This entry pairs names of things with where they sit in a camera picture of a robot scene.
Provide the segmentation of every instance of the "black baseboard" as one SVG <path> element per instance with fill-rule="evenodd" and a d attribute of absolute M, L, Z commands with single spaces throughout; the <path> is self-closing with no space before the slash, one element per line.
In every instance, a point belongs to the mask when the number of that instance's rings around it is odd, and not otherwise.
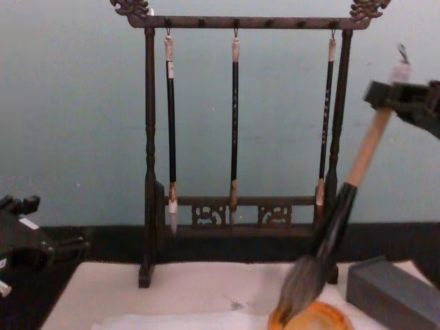
<path fill-rule="evenodd" d="M 54 238 L 72 230 L 84 232 L 91 243 L 90 261 L 142 262 L 142 226 L 45 229 Z M 158 262 L 292 261 L 307 251 L 309 243 L 307 238 L 169 238 Z M 413 260 L 423 274 L 440 287 L 440 223 L 354 223 L 348 226 L 338 262 L 361 261 L 381 255 L 390 261 Z"/>

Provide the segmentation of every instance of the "carved wooden crossbar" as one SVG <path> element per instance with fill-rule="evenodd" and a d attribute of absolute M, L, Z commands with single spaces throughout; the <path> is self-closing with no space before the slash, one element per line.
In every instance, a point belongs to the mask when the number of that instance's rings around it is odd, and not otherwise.
<path fill-rule="evenodd" d="M 158 255 L 166 237 L 172 236 L 165 224 L 168 197 L 164 186 L 155 174 L 155 29 L 290 29 L 290 30 L 342 30 L 342 45 L 333 110 L 329 169 L 325 178 L 324 208 L 336 197 L 338 154 L 344 117 L 345 95 L 351 39 L 354 30 L 365 30 L 371 20 L 382 16 L 380 9 L 391 0 L 353 0 L 349 18 L 328 17 L 246 17 L 246 16 L 154 16 L 145 0 L 110 0 L 115 11 L 126 16 L 133 28 L 145 32 L 145 129 L 146 129 L 146 175 L 145 175 L 145 226 L 144 258 L 139 271 L 139 286 L 149 287 Z M 256 207 L 256 223 L 233 227 L 226 221 L 229 197 L 179 197 L 179 205 L 192 208 L 192 223 L 179 225 L 178 237 L 310 237 L 322 215 L 313 214 L 311 225 L 296 225 L 292 208 L 314 206 L 316 196 L 302 197 L 239 197 L 238 206 Z"/>

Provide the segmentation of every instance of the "orange dish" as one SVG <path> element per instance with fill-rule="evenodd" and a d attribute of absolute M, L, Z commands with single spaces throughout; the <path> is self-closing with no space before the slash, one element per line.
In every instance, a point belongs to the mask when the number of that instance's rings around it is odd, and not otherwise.
<path fill-rule="evenodd" d="M 350 320 L 338 309 L 325 302 L 314 302 L 305 311 L 292 318 L 283 328 L 280 313 L 269 316 L 268 330 L 354 330 Z"/>

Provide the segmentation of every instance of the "light blue wall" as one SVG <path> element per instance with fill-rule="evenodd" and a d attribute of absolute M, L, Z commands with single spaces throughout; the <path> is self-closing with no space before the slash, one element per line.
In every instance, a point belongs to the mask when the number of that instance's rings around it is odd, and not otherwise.
<path fill-rule="evenodd" d="M 155 0 L 156 14 L 336 16 L 350 1 Z M 370 80 L 387 80 L 403 43 L 412 80 L 440 73 L 440 3 L 393 0 L 355 32 L 338 175 L 373 116 Z M 229 30 L 172 30 L 181 195 L 227 195 Z M 318 178 L 329 32 L 240 31 L 240 195 L 312 195 Z M 338 39 L 338 58 L 340 33 Z M 38 194 L 40 225 L 141 224 L 144 37 L 108 0 L 0 2 L 0 195 Z M 157 177 L 168 187 L 164 31 L 157 32 Z M 438 220 L 440 141 L 393 118 L 353 222 Z M 298 210 L 310 222 L 310 210 Z M 244 212 L 242 221 L 250 221 Z M 180 219 L 188 219 L 181 210 Z"/>

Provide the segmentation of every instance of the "wooden brush handle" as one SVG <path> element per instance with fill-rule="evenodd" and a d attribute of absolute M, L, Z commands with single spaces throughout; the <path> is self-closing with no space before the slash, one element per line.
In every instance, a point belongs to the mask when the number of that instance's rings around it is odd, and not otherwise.
<path fill-rule="evenodd" d="M 357 154 L 357 158 L 355 159 L 350 173 L 346 179 L 347 183 L 355 187 L 359 187 L 366 171 L 368 170 L 371 159 L 373 158 L 374 152 L 379 145 L 380 139 L 385 131 L 392 112 L 393 111 L 391 109 L 387 108 L 377 110 L 368 133 L 362 142 L 359 153 Z"/>

